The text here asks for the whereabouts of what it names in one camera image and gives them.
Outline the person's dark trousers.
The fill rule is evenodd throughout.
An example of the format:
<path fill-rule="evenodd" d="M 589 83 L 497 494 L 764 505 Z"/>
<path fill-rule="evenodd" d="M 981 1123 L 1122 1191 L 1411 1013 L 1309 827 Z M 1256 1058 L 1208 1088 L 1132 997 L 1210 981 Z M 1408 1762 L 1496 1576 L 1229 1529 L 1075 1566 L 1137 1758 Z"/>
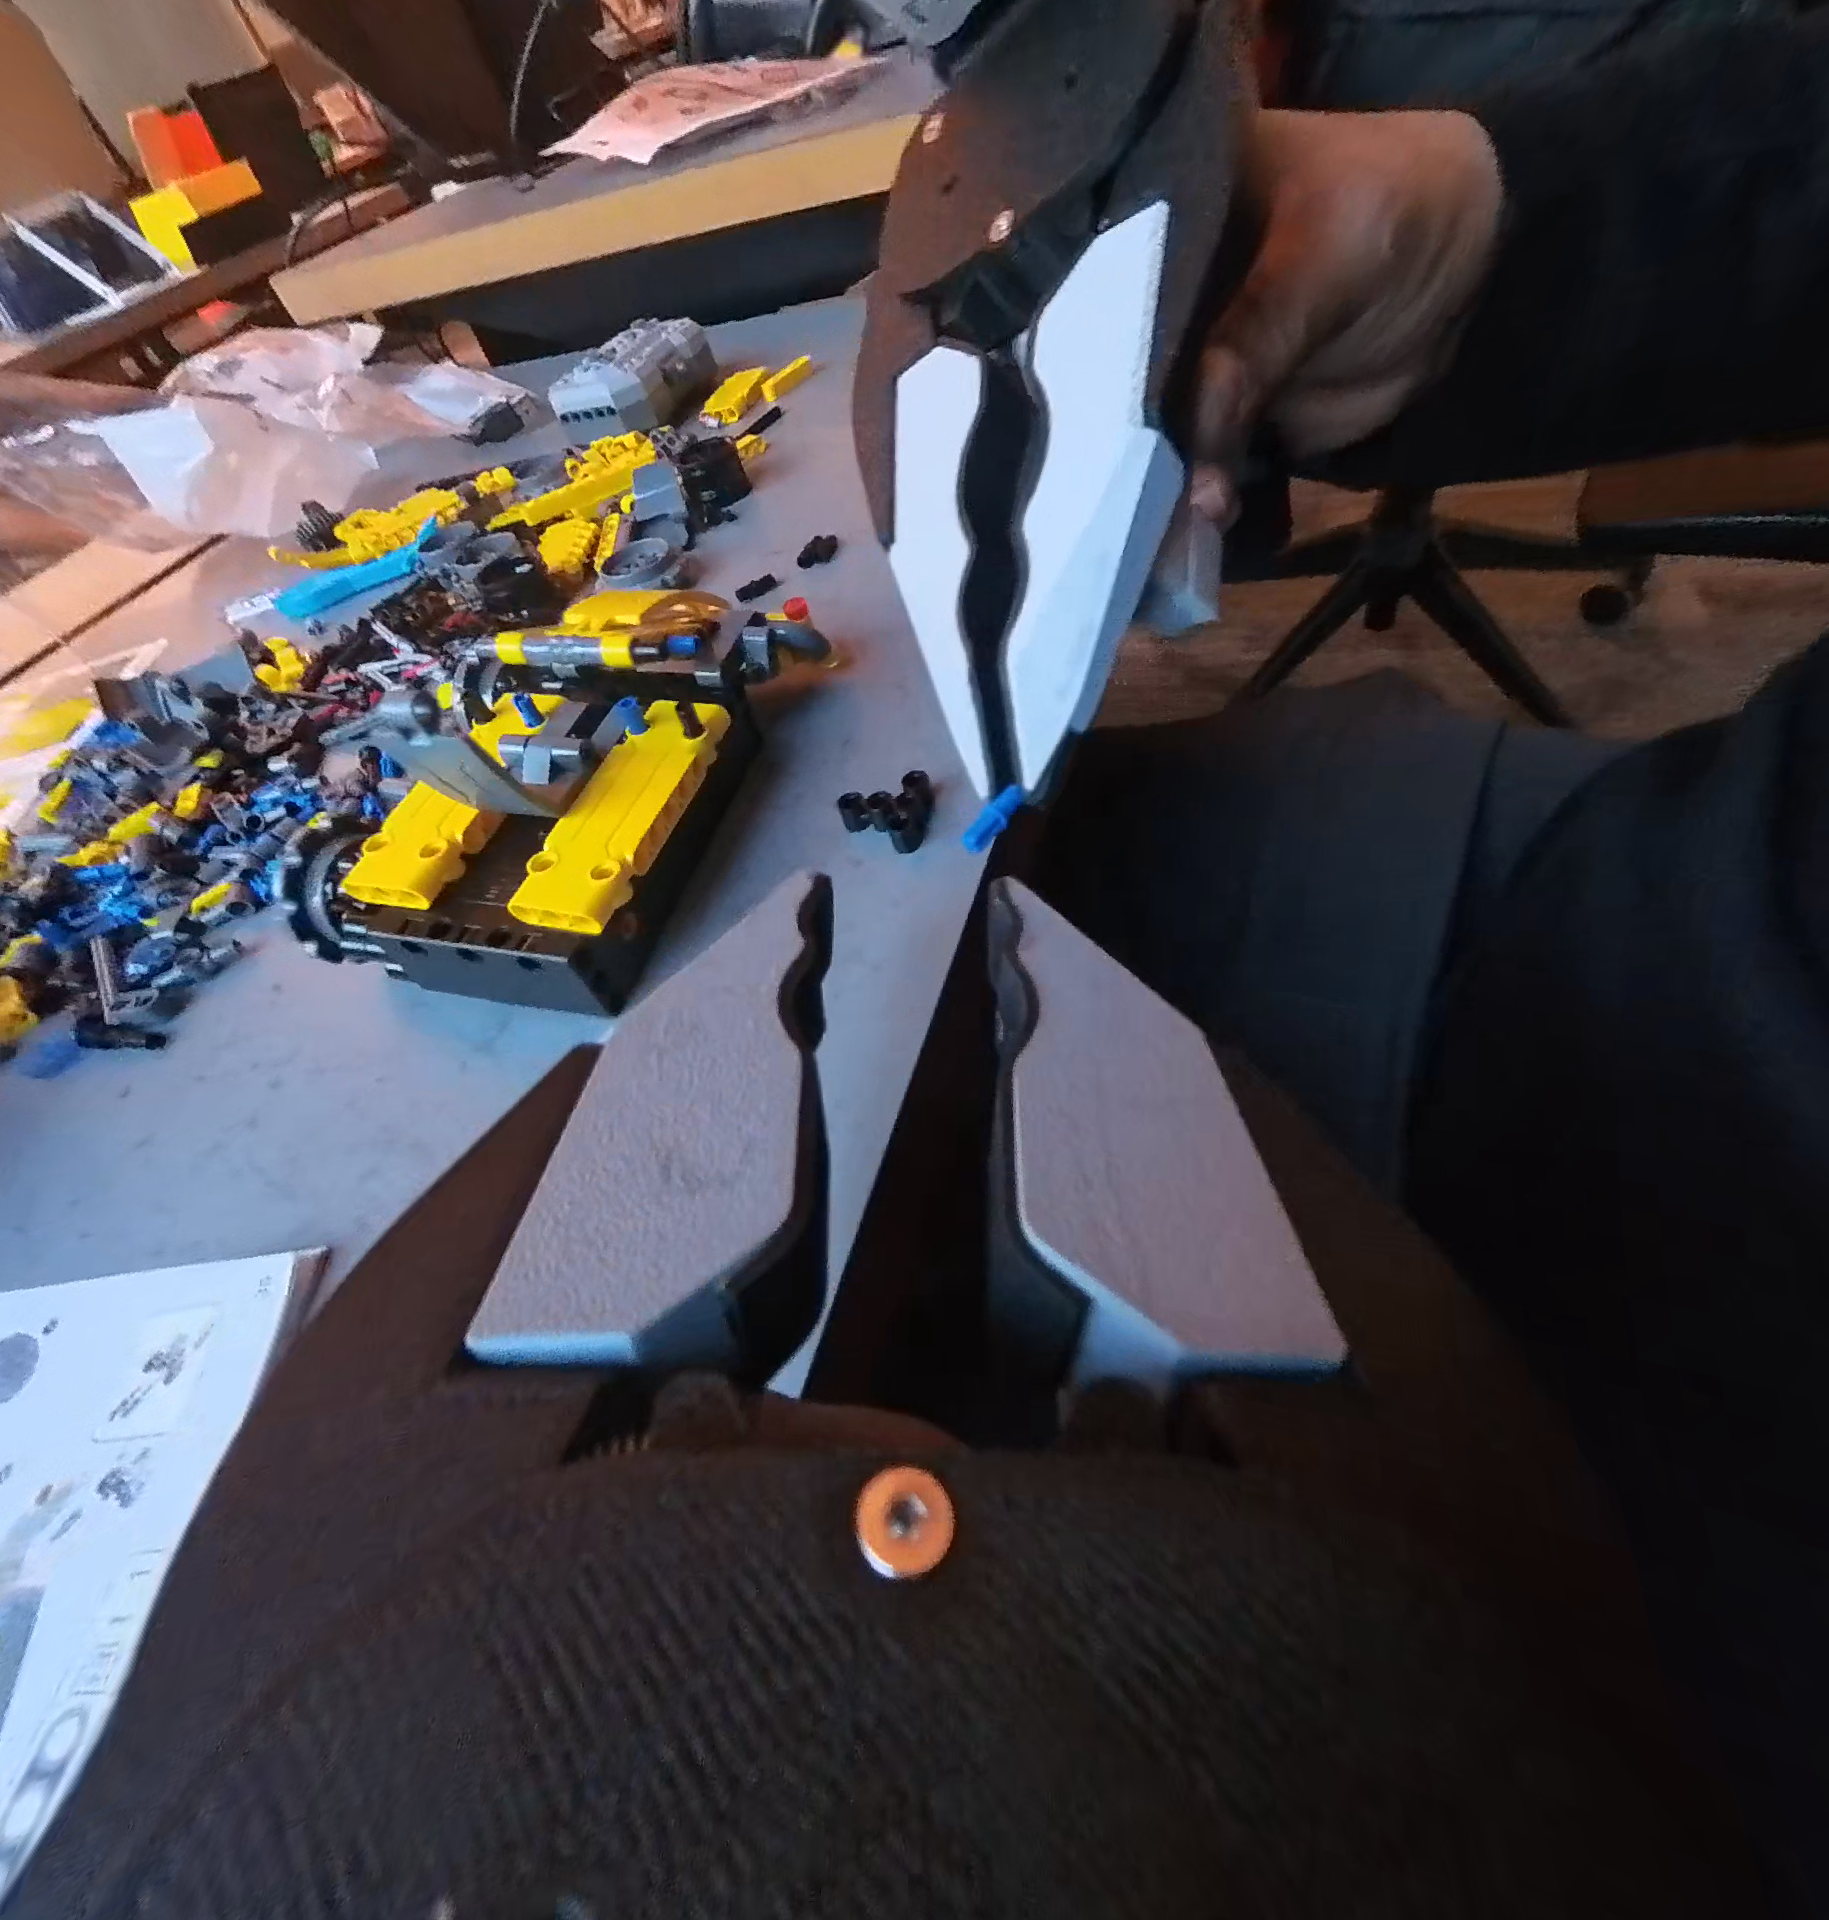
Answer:
<path fill-rule="evenodd" d="M 1094 734 L 1036 888 L 1497 1309 L 1829 1915 L 1829 633 L 1630 746 L 1393 673 Z"/>

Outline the clear acrylic box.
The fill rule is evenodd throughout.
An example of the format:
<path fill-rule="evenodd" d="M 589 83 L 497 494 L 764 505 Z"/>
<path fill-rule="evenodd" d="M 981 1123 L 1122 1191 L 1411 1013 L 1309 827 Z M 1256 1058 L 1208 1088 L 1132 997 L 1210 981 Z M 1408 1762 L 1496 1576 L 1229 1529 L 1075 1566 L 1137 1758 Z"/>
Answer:
<path fill-rule="evenodd" d="M 0 226 L 0 331 L 36 335 L 124 306 L 180 277 L 124 210 L 80 191 Z"/>

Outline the pile of yellow beams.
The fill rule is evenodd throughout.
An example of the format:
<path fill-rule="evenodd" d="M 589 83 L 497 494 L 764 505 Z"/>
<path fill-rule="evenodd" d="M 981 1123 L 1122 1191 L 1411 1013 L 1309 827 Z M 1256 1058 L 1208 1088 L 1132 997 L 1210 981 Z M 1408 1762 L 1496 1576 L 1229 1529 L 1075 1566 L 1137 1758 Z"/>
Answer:
<path fill-rule="evenodd" d="M 414 547 L 422 553 L 419 576 L 457 568 L 462 550 L 489 534 L 511 534 L 518 553 L 533 547 L 556 584 L 574 584 L 595 568 L 594 555 L 614 550 L 605 535 L 612 516 L 635 525 L 679 523 L 681 543 L 688 545 L 733 510 L 713 523 L 690 510 L 677 469 L 679 450 L 702 438 L 730 438 L 750 469 L 767 450 L 762 428 L 780 415 L 780 399 L 812 373 L 812 358 L 800 356 L 780 368 L 754 366 L 727 375 L 690 426 L 595 438 L 567 448 L 560 474 L 533 463 L 489 467 L 414 494 L 391 510 L 352 510 L 333 519 L 326 510 L 307 509 L 299 530 L 302 548 L 275 548 L 272 557 L 302 568 L 307 579 Z"/>

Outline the black triangular holed connector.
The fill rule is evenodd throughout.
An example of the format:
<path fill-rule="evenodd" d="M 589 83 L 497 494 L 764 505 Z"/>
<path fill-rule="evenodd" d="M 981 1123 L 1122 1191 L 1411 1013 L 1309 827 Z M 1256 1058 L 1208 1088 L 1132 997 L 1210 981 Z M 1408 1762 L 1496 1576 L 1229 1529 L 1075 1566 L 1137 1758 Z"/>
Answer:
<path fill-rule="evenodd" d="M 928 843 L 937 786 L 926 770 L 911 770 L 898 788 L 843 793 L 835 810 L 850 833 L 881 833 L 898 855 L 913 855 Z"/>

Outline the clear plastic bag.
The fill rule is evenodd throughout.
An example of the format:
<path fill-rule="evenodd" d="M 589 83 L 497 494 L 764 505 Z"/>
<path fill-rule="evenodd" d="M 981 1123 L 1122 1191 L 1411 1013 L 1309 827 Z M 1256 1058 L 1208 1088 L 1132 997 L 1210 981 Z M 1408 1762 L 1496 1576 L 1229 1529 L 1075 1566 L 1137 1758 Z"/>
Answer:
<path fill-rule="evenodd" d="M 410 438 L 485 446 L 551 420 L 543 399 L 514 381 L 422 349 L 387 361 L 381 344 L 376 323 L 242 329 L 185 358 L 158 395 L 241 400 L 266 420 L 372 446 Z"/>

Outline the sticker sheet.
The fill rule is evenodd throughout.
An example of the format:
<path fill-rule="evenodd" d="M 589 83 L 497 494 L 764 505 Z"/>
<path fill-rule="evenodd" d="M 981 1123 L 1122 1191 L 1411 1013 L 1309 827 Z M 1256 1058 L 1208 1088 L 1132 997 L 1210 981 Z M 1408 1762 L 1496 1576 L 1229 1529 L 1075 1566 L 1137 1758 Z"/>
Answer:
<path fill-rule="evenodd" d="M 102 705 L 92 696 L 0 704 L 0 824 L 32 806 L 40 780 L 63 766 L 73 744 L 102 719 Z"/>

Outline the grey motor block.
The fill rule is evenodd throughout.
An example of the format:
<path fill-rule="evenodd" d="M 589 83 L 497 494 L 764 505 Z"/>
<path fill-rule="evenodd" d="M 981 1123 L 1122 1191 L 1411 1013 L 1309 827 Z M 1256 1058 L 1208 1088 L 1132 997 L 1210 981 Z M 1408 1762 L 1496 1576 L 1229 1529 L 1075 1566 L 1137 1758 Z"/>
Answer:
<path fill-rule="evenodd" d="M 594 438 L 648 436 L 686 420 L 716 384 L 717 363 L 697 321 L 640 319 L 556 378 L 546 404 Z"/>

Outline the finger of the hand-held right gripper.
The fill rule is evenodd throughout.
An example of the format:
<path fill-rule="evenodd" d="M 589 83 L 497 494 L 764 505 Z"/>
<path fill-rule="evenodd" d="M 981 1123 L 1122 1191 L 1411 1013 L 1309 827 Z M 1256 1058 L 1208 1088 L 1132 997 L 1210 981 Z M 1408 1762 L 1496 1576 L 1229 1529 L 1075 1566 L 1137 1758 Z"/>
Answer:
<path fill-rule="evenodd" d="M 999 655 L 1002 786 L 1045 786 L 1092 723 L 1181 505 L 1182 460 L 1151 397 L 1172 223 L 1156 197 L 1098 232 L 1028 329 L 1042 436 Z"/>
<path fill-rule="evenodd" d="M 942 344 L 893 384 L 889 564 L 961 771 L 1025 785 L 1013 645 L 1028 560 L 1028 380 L 1012 348 Z"/>

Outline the black office chair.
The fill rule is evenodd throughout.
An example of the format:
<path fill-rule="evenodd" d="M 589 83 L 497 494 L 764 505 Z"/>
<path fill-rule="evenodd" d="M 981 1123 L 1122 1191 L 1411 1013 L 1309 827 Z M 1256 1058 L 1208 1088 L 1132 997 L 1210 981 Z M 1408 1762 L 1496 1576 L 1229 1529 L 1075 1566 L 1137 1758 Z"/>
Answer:
<path fill-rule="evenodd" d="M 1576 505 L 1576 538 L 1608 564 L 1829 564 L 1829 502 L 1666 505 L 1593 474 Z"/>

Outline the person's right forearm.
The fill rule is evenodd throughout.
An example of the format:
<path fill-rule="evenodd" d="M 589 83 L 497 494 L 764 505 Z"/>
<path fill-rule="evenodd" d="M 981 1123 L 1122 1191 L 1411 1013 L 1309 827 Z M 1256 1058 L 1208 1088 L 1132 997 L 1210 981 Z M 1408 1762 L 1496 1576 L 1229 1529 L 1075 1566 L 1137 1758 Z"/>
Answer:
<path fill-rule="evenodd" d="M 1474 485 L 1829 438 L 1829 5 L 1471 104 L 1497 253 L 1447 365 L 1337 485 Z"/>

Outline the yellow toy brick car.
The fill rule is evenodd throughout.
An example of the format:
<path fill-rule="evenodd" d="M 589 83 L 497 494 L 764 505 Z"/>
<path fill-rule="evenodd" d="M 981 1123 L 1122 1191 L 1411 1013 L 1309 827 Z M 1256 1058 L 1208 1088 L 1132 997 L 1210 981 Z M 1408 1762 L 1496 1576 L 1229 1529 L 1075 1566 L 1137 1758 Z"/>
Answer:
<path fill-rule="evenodd" d="M 296 940 L 419 990 L 618 1016 L 762 746 L 754 689 L 833 648 L 807 601 L 607 591 L 460 645 L 330 734 L 406 791 L 278 868 Z"/>

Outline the yellow storage box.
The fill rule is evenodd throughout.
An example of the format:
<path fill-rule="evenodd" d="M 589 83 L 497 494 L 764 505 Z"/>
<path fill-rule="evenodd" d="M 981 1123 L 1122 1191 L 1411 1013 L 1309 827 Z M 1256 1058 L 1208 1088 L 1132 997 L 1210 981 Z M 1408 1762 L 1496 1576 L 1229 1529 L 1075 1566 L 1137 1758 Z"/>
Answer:
<path fill-rule="evenodd" d="M 193 272 L 198 256 L 191 230 L 216 214 L 254 208 L 262 200 L 255 165 L 231 158 L 200 173 L 158 187 L 128 201 L 139 238 L 175 272 Z"/>

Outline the wooden edged desk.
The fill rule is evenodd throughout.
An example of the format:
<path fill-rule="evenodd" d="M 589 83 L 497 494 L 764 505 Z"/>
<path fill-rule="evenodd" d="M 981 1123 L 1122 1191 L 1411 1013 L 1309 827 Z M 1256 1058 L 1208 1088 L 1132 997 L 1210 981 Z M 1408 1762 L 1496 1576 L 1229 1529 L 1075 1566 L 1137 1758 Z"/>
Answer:
<path fill-rule="evenodd" d="M 318 325 L 598 268 L 686 242 L 835 214 L 879 226 L 908 137 L 937 98 L 886 60 L 833 106 L 727 134 L 652 164 L 565 158 L 533 185 L 480 180 L 272 277 L 290 319 Z"/>

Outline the office chair base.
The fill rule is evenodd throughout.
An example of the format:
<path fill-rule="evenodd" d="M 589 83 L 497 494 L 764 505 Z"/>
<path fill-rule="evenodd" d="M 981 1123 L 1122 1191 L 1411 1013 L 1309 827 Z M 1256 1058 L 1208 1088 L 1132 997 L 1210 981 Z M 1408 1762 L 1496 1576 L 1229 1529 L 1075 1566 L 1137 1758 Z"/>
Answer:
<path fill-rule="evenodd" d="M 1435 495 L 1423 491 L 1380 494 L 1360 523 L 1291 541 L 1273 553 L 1261 550 L 1257 535 L 1232 534 L 1223 543 L 1226 585 L 1333 579 L 1256 667 L 1247 698 L 1282 691 L 1353 617 L 1372 633 L 1388 633 L 1398 611 L 1411 604 L 1531 723 L 1572 729 L 1565 705 L 1469 585 L 1474 571 L 1591 574 L 1593 585 L 1578 606 L 1587 623 L 1605 628 L 1644 603 L 1655 557 L 1589 535 L 1555 541 L 1442 519 Z"/>

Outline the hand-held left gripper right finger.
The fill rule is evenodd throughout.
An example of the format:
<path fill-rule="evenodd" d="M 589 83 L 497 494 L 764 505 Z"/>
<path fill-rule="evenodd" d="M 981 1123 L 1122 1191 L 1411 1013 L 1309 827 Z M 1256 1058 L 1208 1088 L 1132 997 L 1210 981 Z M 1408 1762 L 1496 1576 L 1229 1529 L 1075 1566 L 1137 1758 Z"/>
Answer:
<path fill-rule="evenodd" d="M 989 1307 L 1054 1387 L 1323 1381 L 1349 1356 L 1200 1029 L 1045 904 L 988 904 Z"/>

